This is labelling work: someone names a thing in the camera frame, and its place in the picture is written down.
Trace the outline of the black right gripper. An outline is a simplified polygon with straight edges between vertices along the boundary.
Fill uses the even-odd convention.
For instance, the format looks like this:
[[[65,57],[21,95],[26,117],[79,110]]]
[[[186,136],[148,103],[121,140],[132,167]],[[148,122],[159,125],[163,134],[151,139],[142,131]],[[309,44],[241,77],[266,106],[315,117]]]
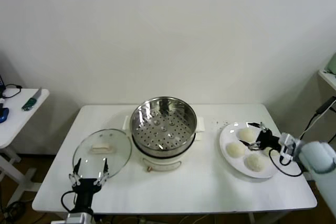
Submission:
[[[267,129],[264,124],[248,122],[247,126],[252,126],[258,128],[260,133],[257,137],[256,142],[249,143],[243,140],[239,140],[243,145],[245,145],[250,151],[260,151],[270,147],[277,152],[281,151],[281,145],[279,144],[279,137],[273,136],[270,129]]]

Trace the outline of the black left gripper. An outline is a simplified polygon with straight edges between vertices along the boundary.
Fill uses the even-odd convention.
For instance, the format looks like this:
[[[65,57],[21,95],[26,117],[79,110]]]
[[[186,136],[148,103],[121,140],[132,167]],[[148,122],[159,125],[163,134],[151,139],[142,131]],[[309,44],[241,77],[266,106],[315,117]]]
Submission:
[[[73,167],[72,173],[69,174],[68,177],[71,182],[72,190],[77,195],[74,210],[92,210],[91,205],[94,194],[101,190],[109,178],[108,159],[104,158],[103,161],[103,172],[99,174],[97,180],[94,178],[81,178],[78,175],[81,158],[78,159]]]

